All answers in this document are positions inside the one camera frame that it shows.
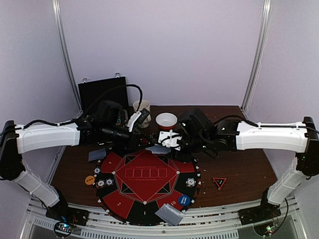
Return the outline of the stack of poker chips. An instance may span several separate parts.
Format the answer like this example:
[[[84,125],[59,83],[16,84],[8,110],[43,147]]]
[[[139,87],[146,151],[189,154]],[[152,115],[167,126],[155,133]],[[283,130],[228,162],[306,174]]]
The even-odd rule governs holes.
[[[186,187],[192,188],[196,185],[196,180],[194,178],[187,178],[185,185]]]

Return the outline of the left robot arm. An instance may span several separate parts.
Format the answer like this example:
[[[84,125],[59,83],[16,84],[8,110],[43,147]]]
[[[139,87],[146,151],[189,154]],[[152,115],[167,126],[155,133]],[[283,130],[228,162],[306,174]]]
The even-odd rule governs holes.
[[[0,134],[0,178],[17,183],[36,196],[61,221],[67,221],[72,211],[63,194],[43,182],[22,161],[24,153],[58,146],[82,146],[111,142],[134,151],[150,145],[150,139],[135,127],[150,115],[146,108],[138,108],[126,125],[119,125],[123,108],[112,101],[100,102],[97,110],[82,113],[66,122],[52,123],[37,119],[26,125],[9,120]]]

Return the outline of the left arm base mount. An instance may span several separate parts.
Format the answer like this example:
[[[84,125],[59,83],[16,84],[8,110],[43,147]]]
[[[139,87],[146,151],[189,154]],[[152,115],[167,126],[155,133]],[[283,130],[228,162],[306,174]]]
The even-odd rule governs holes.
[[[51,207],[46,208],[46,214],[48,218],[58,220],[73,226],[86,226],[89,211],[67,207],[66,209],[54,209]]]

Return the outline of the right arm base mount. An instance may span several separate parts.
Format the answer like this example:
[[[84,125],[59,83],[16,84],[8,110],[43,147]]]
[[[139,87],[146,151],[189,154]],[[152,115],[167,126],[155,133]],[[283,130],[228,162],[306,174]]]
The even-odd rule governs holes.
[[[254,224],[265,220],[270,220],[273,216],[280,216],[279,206],[263,204],[256,207],[241,209],[238,211],[241,225]]]

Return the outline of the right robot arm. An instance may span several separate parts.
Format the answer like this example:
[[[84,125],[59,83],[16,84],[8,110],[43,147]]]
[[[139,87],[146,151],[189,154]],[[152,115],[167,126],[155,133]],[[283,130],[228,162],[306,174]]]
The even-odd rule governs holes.
[[[311,117],[295,123],[255,123],[230,115],[211,122],[198,108],[184,113],[178,133],[169,132],[169,146],[180,152],[286,150],[295,153],[281,178],[265,190],[256,208],[259,219],[267,219],[299,185],[319,173],[319,132]]]

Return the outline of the blue small blind button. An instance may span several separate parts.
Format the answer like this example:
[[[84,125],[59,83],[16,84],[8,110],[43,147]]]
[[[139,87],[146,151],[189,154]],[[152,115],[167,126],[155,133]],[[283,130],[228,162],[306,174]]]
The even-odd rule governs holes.
[[[181,195],[178,198],[178,203],[181,206],[188,206],[190,204],[190,197],[188,195]]]

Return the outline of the orange big blind button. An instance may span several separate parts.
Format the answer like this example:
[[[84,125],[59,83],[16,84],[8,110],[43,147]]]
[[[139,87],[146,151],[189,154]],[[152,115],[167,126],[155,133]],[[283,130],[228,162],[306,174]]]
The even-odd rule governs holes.
[[[95,177],[92,175],[89,175],[85,178],[85,184],[90,186],[95,184]]]

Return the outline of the grey card deck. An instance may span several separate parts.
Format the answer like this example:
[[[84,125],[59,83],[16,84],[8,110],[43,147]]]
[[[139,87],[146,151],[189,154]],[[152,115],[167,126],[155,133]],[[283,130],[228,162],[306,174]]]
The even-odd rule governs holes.
[[[154,154],[154,155],[166,155],[166,154],[171,153],[171,149],[170,148],[163,147],[163,146],[160,146],[160,145],[154,145],[154,146],[151,146],[151,147],[147,147],[146,150],[149,151],[151,154]]]

